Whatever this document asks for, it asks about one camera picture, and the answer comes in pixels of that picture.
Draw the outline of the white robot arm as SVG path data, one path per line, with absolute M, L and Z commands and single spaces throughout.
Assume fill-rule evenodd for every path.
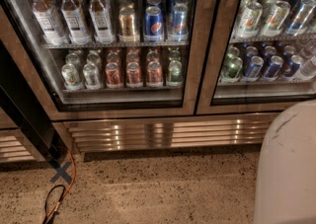
M 238 0 L 212 102 L 275 112 L 258 166 L 255 224 L 316 222 L 316 0 Z

